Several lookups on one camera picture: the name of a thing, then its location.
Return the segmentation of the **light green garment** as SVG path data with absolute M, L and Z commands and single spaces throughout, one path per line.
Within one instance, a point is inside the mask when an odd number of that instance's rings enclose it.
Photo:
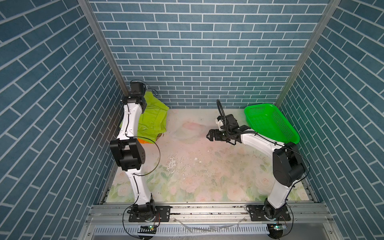
M 123 120 L 117 139 L 127 140 L 128 137 L 145 137 L 157 140 L 167 131 L 167 114 L 169 107 L 155 98 L 151 91 L 145 93 L 147 107 L 142 114 L 139 104 L 124 104 Z

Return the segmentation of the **orange shorts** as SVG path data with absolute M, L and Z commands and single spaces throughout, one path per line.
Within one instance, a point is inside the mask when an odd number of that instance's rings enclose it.
M 155 144 L 156 143 L 156 140 L 153 140 L 151 138 L 137 137 L 137 139 L 139 140 L 139 142 L 141 144 Z

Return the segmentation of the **green perforated plastic basket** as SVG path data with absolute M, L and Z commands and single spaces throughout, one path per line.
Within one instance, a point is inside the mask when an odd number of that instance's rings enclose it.
M 244 109 L 246 121 L 255 132 L 277 142 L 298 144 L 300 136 L 273 104 L 258 104 Z

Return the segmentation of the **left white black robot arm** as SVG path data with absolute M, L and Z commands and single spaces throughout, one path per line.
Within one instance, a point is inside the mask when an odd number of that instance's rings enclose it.
M 139 120 L 147 103 L 145 95 L 130 95 L 122 99 L 123 119 L 117 138 L 110 141 L 110 149 L 118 167 L 130 180 L 135 202 L 132 211 L 154 213 L 155 202 L 145 181 L 142 166 L 146 161 L 145 149 L 139 142 Z

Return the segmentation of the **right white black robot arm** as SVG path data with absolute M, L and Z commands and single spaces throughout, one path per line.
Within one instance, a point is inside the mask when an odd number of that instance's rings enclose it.
M 287 198 L 295 184 L 302 181 L 307 171 L 304 158 L 294 143 L 284 144 L 273 141 L 250 127 L 239 126 L 232 114 L 218 116 L 217 129 L 209 130 L 207 139 L 231 145 L 237 143 L 255 148 L 272 159 L 275 182 L 271 193 L 265 200 L 265 210 L 277 211 L 286 206 Z

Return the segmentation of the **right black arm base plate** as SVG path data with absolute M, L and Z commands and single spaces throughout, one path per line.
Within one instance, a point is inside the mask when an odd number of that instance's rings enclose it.
M 279 209 L 273 208 L 271 205 L 247 205 L 246 211 L 249 213 L 252 222 L 262 221 L 290 221 L 291 215 L 287 205 Z

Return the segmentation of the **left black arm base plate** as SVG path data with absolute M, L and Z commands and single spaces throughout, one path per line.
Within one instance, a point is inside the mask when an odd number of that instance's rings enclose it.
M 145 222 L 169 222 L 171 214 L 171 206 L 155 206 L 154 210 L 138 211 L 137 208 L 128 210 L 130 223 L 145 223 Z

